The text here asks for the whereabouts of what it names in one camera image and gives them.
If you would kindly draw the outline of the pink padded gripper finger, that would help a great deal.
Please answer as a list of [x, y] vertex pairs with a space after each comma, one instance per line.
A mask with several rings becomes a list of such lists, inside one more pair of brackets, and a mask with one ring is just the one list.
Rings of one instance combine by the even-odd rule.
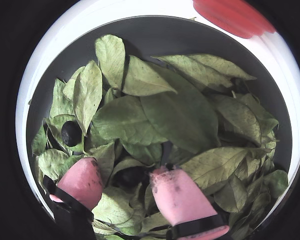
[[171, 228], [167, 240], [214, 240], [230, 227], [181, 168], [165, 165], [149, 174], [156, 206]]
[[95, 240], [92, 213], [102, 197], [103, 181], [97, 160], [83, 157], [55, 184], [45, 175], [43, 185], [53, 202], [56, 225], [71, 240]]

